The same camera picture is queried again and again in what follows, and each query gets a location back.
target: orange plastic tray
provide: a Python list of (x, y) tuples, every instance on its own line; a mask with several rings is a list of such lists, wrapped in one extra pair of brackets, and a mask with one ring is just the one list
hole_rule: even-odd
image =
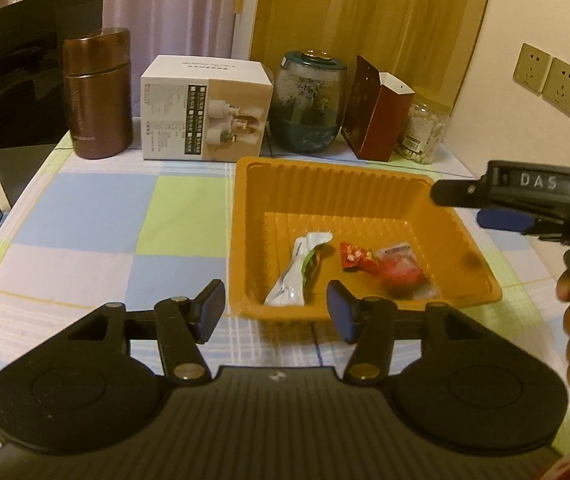
[[(245, 317), (263, 320), (329, 319), (325, 291), (341, 280), (356, 297), (390, 298), (363, 271), (345, 272), (339, 244), (378, 250), (408, 242), (445, 301), (462, 308), (502, 298), (488, 263), (459, 216), (435, 206), (426, 176), (337, 164), (244, 157), (236, 164), (229, 257), (229, 302)], [(291, 258), (294, 240), (330, 231), (305, 306), (263, 301)], [(396, 301), (422, 310), (425, 301)]]

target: wall socket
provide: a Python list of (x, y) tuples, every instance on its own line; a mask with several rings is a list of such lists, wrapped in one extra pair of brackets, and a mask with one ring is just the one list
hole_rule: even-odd
[(540, 94), (551, 65), (552, 56), (550, 54), (523, 43), (514, 69), (514, 80), (534, 93)]
[(543, 98), (570, 115), (570, 65), (558, 57), (552, 60), (550, 73), (543, 87)]

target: glass jar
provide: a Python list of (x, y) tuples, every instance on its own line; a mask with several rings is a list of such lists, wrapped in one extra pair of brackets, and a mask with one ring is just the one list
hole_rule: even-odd
[(416, 96), (405, 122), (396, 153), (420, 164), (431, 164), (450, 122), (449, 110)]
[(270, 133), (286, 150), (316, 153), (338, 134), (345, 101), (345, 63), (324, 52), (287, 52), (274, 82)]

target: table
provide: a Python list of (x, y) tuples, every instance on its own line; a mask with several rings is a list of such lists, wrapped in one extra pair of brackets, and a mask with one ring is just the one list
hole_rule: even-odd
[[(293, 157), (268, 142), (263, 154)], [(399, 157), (358, 161), (340, 139), (309, 158), (434, 179), (471, 176), (442, 146), (430, 166)], [(234, 176), (234, 164), (142, 160), (136, 146), (83, 160), (63, 138), (0, 227), (0, 369), (107, 301), (146, 309), (171, 296), (193, 297), (214, 278), (226, 283)], [(525, 238), (482, 230), (473, 212), (458, 213), (504, 290), (499, 304), (466, 313), (564, 377), (564, 305), (548, 270)], [(227, 310), (201, 351), (212, 372), (223, 364), (342, 371), (351, 349), (327, 322), (263, 324)], [(132, 343), (132, 354), (161, 372), (154, 342)], [(392, 371), (418, 354), (417, 342), (396, 343)], [(570, 407), (555, 445), (570, 450)]]

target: jar label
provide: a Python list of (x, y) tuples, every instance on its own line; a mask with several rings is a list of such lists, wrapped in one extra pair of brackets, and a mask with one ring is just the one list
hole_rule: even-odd
[(408, 150), (420, 153), (432, 132), (432, 122), (424, 117), (412, 117), (408, 121), (407, 131), (401, 144)]

